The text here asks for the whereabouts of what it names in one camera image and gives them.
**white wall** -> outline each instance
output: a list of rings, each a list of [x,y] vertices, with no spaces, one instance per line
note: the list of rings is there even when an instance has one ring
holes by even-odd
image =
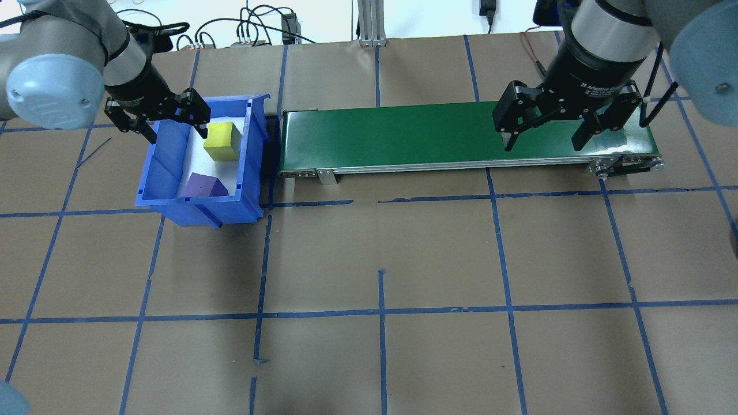
[[[535,0],[498,0],[492,32],[520,32],[533,26],[532,16]],[[263,4],[259,0],[249,0],[249,6]],[[272,6],[292,7],[302,25],[303,35],[316,42],[348,41],[354,38],[356,20],[356,0],[280,0]],[[244,0],[144,0],[134,4],[132,0],[115,0],[114,10],[139,8],[158,15],[167,23],[188,21],[193,35],[200,24],[219,17],[238,17],[238,11],[245,6]],[[478,15],[479,0],[385,0],[385,32],[388,38],[418,38],[450,35],[473,35],[487,33],[486,18]],[[14,0],[0,1],[0,20],[20,13]],[[156,24],[156,20],[142,13],[123,13],[123,18],[141,24]],[[272,14],[263,17],[269,26],[281,27],[279,16]],[[218,22],[205,30],[215,38],[218,47],[236,41],[233,21]],[[20,25],[6,27],[0,33],[19,31]],[[281,42],[278,32],[272,32],[273,41]]]

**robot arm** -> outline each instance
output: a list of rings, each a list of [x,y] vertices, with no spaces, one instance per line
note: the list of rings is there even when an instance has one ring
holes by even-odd
[[[566,36],[543,83],[528,88],[510,82],[493,111],[506,151],[524,131],[552,120],[583,120],[572,137],[577,151],[593,135],[623,128],[642,101],[630,77],[660,39],[697,109],[714,122],[738,126],[737,0],[678,6],[667,0],[539,0],[537,11],[543,3],[557,3]]]
[[[156,133],[171,119],[207,136],[210,107],[194,89],[175,95],[105,0],[23,0],[21,34],[0,43],[0,120],[17,116],[44,128],[92,124],[103,90],[105,113],[121,131]]]

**light blue joint cap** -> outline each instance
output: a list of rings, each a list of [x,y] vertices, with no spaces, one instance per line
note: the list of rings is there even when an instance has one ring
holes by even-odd
[[[88,61],[48,54],[26,59],[5,85],[10,108],[29,123],[75,130],[94,122],[103,99],[103,76]]]
[[[26,415],[31,405],[12,386],[0,380],[0,414],[2,415]]]
[[[675,80],[704,118],[738,126],[738,0],[723,0],[690,21],[669,56]]]

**grid square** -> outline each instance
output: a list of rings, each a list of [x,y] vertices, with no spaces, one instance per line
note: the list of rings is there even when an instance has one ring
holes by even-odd
[[[519,414],[505,312],[388,315],[391,414]]]
[[[110,141],[90,157],[90,154]],[[135,208],[136,192],[148,142],[116,128],[93,129],[67,210]]]
[[[602,196],[498,199],[515,304],[630,302]]]
[[[629,174],[607,180],[607,188],[663,189],[712,186],[705,164],[694,146],[676,102],[666,103],[650,125],[664,168],[649,173]]]
[[[732,231],[715,192],[610,200],[638,300],[738,297]]]
[[[275,210],[265,312],[375,309],[377,204]]]
[[[266,319],[256,414],[380,413],[376,316]]]
[[[31,324],[12,384],[34,414],[117,414],[135,323]]]
[[[374,48],[359,42],[290,45],[282,100],[285,111],[375,106]]]
[[[387,308],[505,305],[489,200],[379,206]]]
[[[84,139],[84,130],[4,132],[0,213],[59,211]]]
[[[0,378],[5,380],[5,371],[10,367],[15,345],[21,334],[21,324],[0,324]]]
[[[439,50],[443,59],[438,59]],[[387,42],[379,48],[379,90],[382,106],[474,101],[463,38]]]
[[[516,312],[528,412],[659,414],[631,309]]]
[[[669,413],[738,408],[738,306],[643,309]]]
[[[266,218],[220,229],[166,221],[146,313],[256,312],[265,236]]]
[[[403,173],[344,174],[338,185],[321,185],[318,179],[278,179],[275,202],[356,200],[377,202],[398,198],[488,195],[483,168]],[[262,190],[266,201],[268,187]]]
[[[33,317],[138,315],[159,217],[65,217]]]
[[[254,320],[147,321],[127,414],[247,414]]]
[[[735,154],[738,153],[738,128],[720,126],[707,121],[692,102],[684,101],[684,110],[700,140],[712,172],[721,185],[738,185]]]
[[[56,217],[0,219],[0,318],[24,318]]]
[[[195,89],[203,97],[267,93],[272,98],[264,101],[264,111],[277,114],[281,67],[281,47],[202,50]]]
[[[493,168],[490,174],[496,194],[599,191],[586,170],[586,165],[535,165]]]

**red wire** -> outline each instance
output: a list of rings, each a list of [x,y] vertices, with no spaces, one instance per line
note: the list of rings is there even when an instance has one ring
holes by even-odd
[[[520,32],[521,35],[523,35],[523,38],[525,38],[525,41],[528,42],[528,47],[531,48],[531,53],[533,54],[533,59],[538,61],[538,57],[536,56],[536,51],[533,50],[533,45],[531,45],[531,41],[528,40],[528,31],[533,29],[540,28],[540,25],[529,27],[528,29],[525,29],[525,32]]]

